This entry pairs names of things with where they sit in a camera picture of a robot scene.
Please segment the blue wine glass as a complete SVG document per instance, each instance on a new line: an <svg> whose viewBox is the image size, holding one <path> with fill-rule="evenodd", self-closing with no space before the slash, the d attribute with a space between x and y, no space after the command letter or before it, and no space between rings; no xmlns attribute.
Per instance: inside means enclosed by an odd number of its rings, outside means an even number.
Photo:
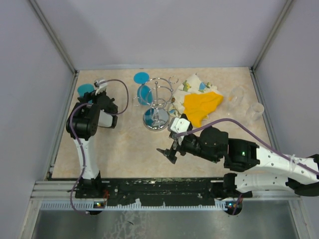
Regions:
<svg viewBox="0 0 319 239"><path fill-rule="evenodd" d="M83 84L78 87L78 102L80 103L93 103L93 96L92 94L95 92L95 88L92 84Z"/></svg>
<svg viewBox="0 0 319 239"><path fill-rule="evenodd" d="M139 84L137 90L137 99L140 105L149 105L153 101L153 95L149 86L146 84L150 80L149 74L146 72L138 72L134 75L134 82Z"/></svg>

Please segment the clear wine glass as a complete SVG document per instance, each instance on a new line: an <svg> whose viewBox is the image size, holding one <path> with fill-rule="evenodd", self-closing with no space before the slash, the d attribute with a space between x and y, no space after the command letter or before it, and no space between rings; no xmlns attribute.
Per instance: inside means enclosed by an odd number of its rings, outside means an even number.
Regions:
<svg viewBox="0 0 319 239"><path fill-rule="evenodd" d="M262 117L264 110L264 106L261 103L254 103L246 111L246 118L249 121L257 121Z"/></svg>
<svg viewBox="0 0 319 239"><path fill-rule="evenodd" d="M241 86L235 87L231 90L227 99L228 110L233 110L239 106L244 98L244 89Z"/></svg>

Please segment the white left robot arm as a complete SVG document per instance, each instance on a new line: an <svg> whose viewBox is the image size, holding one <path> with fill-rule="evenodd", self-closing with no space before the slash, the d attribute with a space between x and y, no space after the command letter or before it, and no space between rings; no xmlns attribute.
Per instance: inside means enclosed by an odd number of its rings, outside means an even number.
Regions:
<svg viewBox="0 0 319 239"><path fill-rule="evenodd" d="M66 122L66 130L73 138L80 163L80 177L75 187L76 198L101 198L105 190L94 147L99 127L115 128L118 106L106 92L95 91L78 97Z"/></svg>

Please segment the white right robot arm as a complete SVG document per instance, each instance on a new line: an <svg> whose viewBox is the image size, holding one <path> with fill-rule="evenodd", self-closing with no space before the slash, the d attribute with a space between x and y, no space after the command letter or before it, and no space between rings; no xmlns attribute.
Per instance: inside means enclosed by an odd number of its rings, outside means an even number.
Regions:
<svg viewBox="0 0 319 239"><path fill-rule="evenodd" d="M319 194L319 156L298 158L278 155L254 142L229 138L228 133L214 127L204 129L200 136L189 134L176 139L171 148L158 149L171 163L176 153L187 153L210 162L224 159L224 168L231 172L223 177L223 193L234 197L237 193L255 190L285 190L299 196Z"/></svg>

